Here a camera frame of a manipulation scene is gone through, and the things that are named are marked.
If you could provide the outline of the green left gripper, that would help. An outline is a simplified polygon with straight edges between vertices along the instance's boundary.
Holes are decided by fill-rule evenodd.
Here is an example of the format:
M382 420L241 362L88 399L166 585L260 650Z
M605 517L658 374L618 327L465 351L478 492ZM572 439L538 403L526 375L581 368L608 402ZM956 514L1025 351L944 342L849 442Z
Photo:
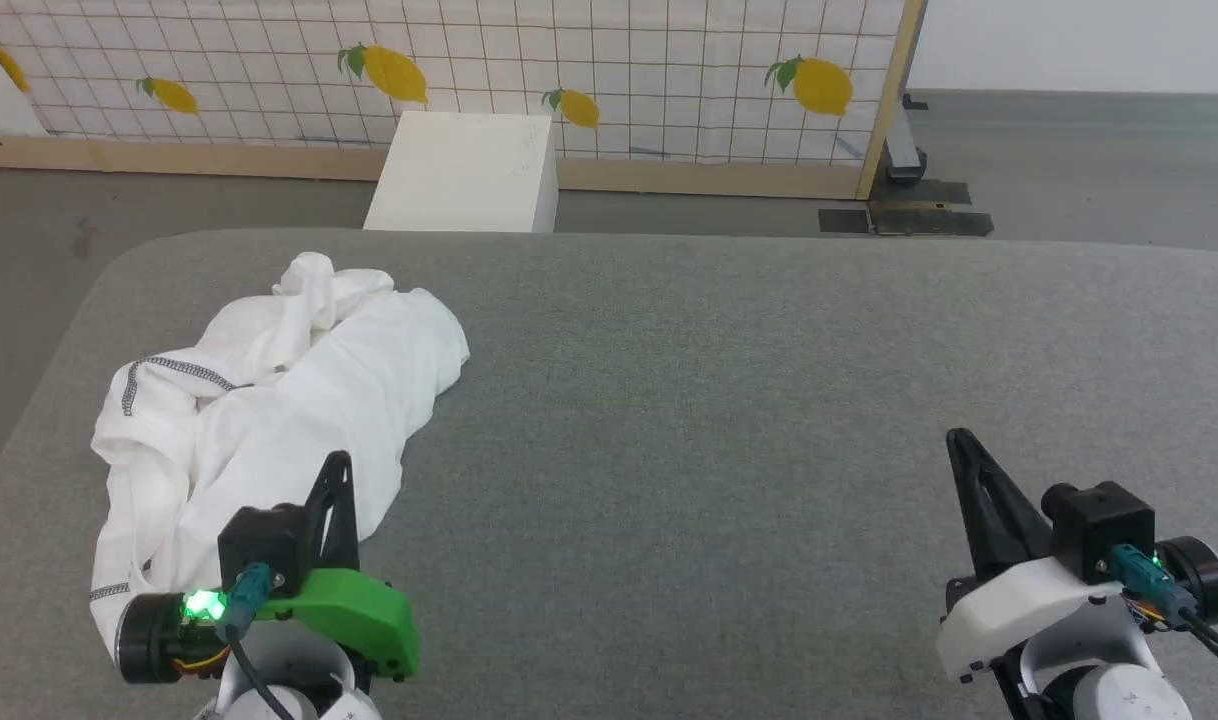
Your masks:
M403 682L420 669L420 632L410 602L359 570L352 459L326 454L306 501L312 571L292 597L272 597L258 621L294 620L359 655L373 675Z

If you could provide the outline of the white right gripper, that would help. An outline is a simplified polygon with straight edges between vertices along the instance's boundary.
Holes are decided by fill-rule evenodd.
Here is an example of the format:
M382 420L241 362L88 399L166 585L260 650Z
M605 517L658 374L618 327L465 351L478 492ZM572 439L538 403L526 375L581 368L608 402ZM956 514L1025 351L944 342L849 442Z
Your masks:
M935 651L948 679L973 675L976 665L990 666L1012 648L1022 683L1075 662L1129 662L1130 612L1121 584L1088 585L1058 560L1043 559L1051 525L974 432L948 430L946 447L974 577L987 582L952 605L939 627Z

